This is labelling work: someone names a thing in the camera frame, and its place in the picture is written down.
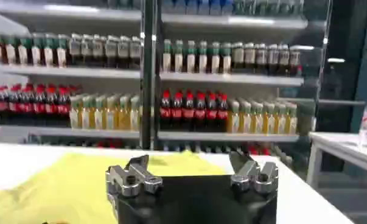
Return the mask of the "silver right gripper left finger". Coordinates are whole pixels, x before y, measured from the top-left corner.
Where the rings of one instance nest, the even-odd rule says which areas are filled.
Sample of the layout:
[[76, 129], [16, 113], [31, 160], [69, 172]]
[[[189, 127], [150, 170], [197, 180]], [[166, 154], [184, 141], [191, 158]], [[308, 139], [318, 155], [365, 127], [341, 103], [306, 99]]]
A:
[[131, 158], [125, 167], [109, 166], [105, 172], [108, 195], [136, 197], [141, 191], [156, 194], [163, 187], [163, 179], [147, 170], [149, 155]]

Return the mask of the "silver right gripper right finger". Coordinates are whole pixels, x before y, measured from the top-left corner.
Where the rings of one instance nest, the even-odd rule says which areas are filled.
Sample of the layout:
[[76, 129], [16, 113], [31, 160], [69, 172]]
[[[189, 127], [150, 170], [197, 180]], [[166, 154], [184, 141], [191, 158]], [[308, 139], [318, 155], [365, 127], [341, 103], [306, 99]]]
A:
[[278, 167], [265, 162], [261, 167], [250, 156], [230, 152], [229, 161], [235, 173], [230, 176], [231, 186], [239, 192], [254, 190], [258, 194], [271, 194], [278, 189]]

